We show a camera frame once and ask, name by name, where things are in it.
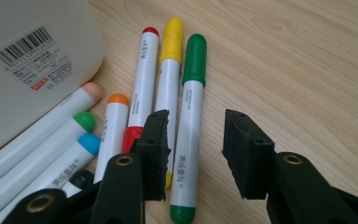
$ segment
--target red marker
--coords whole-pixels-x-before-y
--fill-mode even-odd
[[[147,27],[142,33],[128,128],[124,132],[123,152],[141,136],[147,116],[152,112],[153,91],[158,56],[158,31]]]

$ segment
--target white plastic box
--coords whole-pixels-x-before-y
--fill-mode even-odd
[[[0,147],[91,79],[102,60],[86,0],[0,0]]]

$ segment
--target table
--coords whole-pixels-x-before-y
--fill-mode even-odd
[[[166,22],[178,16],[185,49],[195,33],[207,39],[194,223],[269,223],[266,201],[241,199],[221,153],[228,108],[249,115],[277,152],[307,157],[332,186],[358,196],[358,1],[89,2],[105,45],[91,80],[104,90],[90,110],[97,134],[109,95],[131,97],[145,27],[159,30],[161,47]],[[167,190],[167,202],[145,204],[146,223],[171,222],[169,198]]]

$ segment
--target green marker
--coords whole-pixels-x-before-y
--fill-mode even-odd
[[[196,214],[206,47],[202,35],[188,39],[171,192],[171,219],[180,224],[191,223]]]

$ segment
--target wooden surface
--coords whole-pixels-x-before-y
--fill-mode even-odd
[[[208,41],[194,223],[269,223],[266,201],[241,198],[221,153],[227,108],[249,115],[277,152],[307,157],[332,186],[358,196],[358,1],[89,2],[105,44],[92,79],[104,90],[91,109],[96,133],[108,96],[131,97],[145,27],[159,30],[161,46],[166,22],[178,16],[185,49],[192,34]],[[146,203],[146,223],[171,222],[167,194]]]

